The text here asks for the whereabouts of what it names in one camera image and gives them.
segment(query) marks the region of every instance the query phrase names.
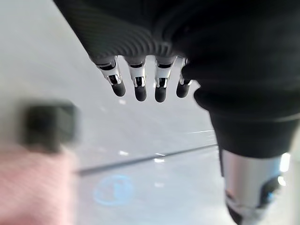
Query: pink blurry object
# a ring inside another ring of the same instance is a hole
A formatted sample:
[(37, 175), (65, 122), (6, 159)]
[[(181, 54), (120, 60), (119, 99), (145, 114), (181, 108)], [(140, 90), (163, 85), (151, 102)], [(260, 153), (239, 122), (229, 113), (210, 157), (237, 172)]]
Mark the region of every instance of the pink blurry object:
[(0, 151), (0, 225), (73, 224), (74, 156)]

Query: blue circular logo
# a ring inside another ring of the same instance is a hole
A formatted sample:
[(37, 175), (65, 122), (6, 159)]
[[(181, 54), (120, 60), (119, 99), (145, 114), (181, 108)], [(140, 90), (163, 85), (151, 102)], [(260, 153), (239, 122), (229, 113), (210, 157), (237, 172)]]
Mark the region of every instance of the blue circular logo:
[(133, 185), (125, 175), (103, 178), (94, 189), (94, 200), (101, 205), (124, 205), (132, 198)]

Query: black line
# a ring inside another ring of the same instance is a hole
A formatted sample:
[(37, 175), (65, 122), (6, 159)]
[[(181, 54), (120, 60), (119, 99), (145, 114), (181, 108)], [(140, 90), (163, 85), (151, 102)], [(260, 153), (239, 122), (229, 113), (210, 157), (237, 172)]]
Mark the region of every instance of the black line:
[(96, 173), (102, 173), (102, 172), (105, 172), (105, 171), (108, 171), (108, 170), (117, 169), (117, 168), (120, 168), (120, 167), (125, 167), (125, 166), (142, 163), (142, 162), (149, 161), (149, 160), (154, 160), (155, 158), (174, 156), (174, 155), (178, 155), (178, 154), (182, 154), (182, 153), (188, 153), (188, 152), (192, 152), (192, 151), (207, 149), (207, 148), (211, 148), (211, 147), (214, 147), (214, 146), (217, 146), (217, 144), (211, 144), (211, 145), (198, 147), (198, 148), (194, 148), (194, 149), (188, 149), (188, 150), (182, 150), (182, 151), (177, 151), (177, 152), (173, 152), (173, 153), (167, 153), (167, 154), (165, 154), (165, 156), (155, 155), (155, 156), (150, 156), (150, 157), (145, 157), (145, 158), (129, 160), (129, 161), (121, 162), (121, 163), (95, 166), (95, 167), (92, 167), (92, 168), (79, 170), (79, 171), (77, 171), (77, 174), (81, 177), (85, 177), (85, 176), (93, 175), (93, 174), (96, 174)]

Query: robotic hand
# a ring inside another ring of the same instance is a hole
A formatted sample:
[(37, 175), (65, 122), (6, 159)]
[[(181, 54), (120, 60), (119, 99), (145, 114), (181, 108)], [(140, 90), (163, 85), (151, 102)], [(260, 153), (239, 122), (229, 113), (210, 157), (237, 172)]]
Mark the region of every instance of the robotic hand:
[(239, 225), (263, 217), (282, 182), (300, 113), (300, 1), (54, 0), (118, 96), (117, 55), (128, 62), (137, 100), (146, 98), (145, 56), (156, 56), (163, 102), (175, 57), (216, 132), (226, 205)]

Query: floor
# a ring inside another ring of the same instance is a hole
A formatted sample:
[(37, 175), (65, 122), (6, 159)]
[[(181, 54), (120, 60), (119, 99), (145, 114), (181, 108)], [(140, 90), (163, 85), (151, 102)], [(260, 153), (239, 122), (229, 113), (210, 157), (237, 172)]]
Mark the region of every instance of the floor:
[[(154, 99), (154, 60), (147, 58), (145, 102), (138, 102), (120, 57), (126, 95), (116, 97), (50, 0), (0, 7), (0, 144), (17, 141), (18, 108), (27, 99), (69, 99), (79, 109), (73, 147), (80, 159), (78, 225), (233, 225), (224, 205), (209, 116), (176, 97), (180, 62), (167, 99)], [(295, 223), (300, 164), (261, 225)]]

